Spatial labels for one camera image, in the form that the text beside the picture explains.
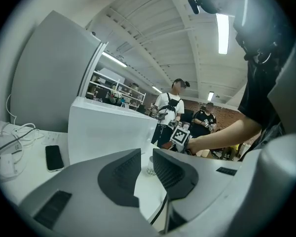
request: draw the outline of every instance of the ceiling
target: ceiling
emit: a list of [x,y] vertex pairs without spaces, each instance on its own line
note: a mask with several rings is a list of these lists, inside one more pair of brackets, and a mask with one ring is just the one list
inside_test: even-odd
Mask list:
[[200,11],[194,15],[187,0],[114,0],[89,30],[108,42],[107,52],[125,62],[140,83],[165,92],[182,78],[191,86],[182,98],[206,101],[213,91],[212,102],[238,107],[247,63],[233,18],[228,54],[218,54],[216,16]]

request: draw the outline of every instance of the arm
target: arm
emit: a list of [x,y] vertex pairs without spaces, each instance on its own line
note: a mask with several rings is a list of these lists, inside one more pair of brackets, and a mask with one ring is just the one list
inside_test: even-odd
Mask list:
[[214,133],[217,130],[217,119],[214,115],[213,117],[214,117],[214,123],[213,123],[213,129],[211,130],[211,133]]
[[178,113],[175,120],[180,121],[180,119],[181,119],[181,113]]
[[249,140],[261,131],[261,125],[244,117],[222,131],[191,139],[187,148],[193,154],[203,149],[225,148]]
[[151,111],[156,113],[158,111],[158,106],[154,105]]
[[153,108],[152,108],[152,112],[158,112],[158,108],[159,108],[159,106],[161,105],[161,95],[159,95],[158,97],[157,97],[157,100],[156,100],[156,102],[155,102],[155,104],[154,104],[154,106],[153,106]]
[[184,114],[184,102],[182,100],[179,101],[179,109],[178,109],[178,113],[177,113],[175,120],[180,121],[181,114]]
[[197,118],[193,119],[193,120],[192,120],[192,122],[194,122],[195,124],[201,124],[202,126],[204,126],[204,125],[205,125],[205,122],[203,122],[203,121],[200,121],[200,120],[199,120],[199,119],[197,119]]

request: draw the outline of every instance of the black shirt sleeve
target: black shirt sleeve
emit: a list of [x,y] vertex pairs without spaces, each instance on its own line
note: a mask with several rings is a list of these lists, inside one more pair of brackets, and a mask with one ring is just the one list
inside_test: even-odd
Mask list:
[[202,118],[202,114],[201,112],[198,112],[195,119],[198,119],[199,121],[204,121],[203,118]]
[[199,113],[199,112],[197,111],[196,113],[193,114],[193,119],[196,118],[196,116],[197,116],[198,113]]
[[240,102],[238,110],[245,116],[253,119],[257,123],[263,123],[262,107],[259,104],[263,102],[263,97],[260,93],[259,83],[255,80],[256,66],[253,62],[248,62],[248,82],[245,92]]

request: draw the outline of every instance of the white wall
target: white wall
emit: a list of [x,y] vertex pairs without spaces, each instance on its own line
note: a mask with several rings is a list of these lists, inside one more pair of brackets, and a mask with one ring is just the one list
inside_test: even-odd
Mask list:
[[94,0],[23,0],[16,7],[0,33],[0,120],[9,120],[5,102],[11,93],[17,62],[35,27],[53,10],[68,18],[85,20],[79,13],[86,13],[90,4]]

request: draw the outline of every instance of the black slot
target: black slot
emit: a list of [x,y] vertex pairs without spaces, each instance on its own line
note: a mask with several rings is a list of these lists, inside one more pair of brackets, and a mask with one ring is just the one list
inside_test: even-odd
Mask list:
[[34,219],[43,226],[52,229],[71,196],[70,193],[57,191],[34,216]]
[[226,174],[226,175],[230,175],[230,176],[234,176],[237,173],[237,170],[235,170],[235,169],[224,168],[224,167],[220,167],[216,171],[218,171],[220,173],[223,173],[223,174]]

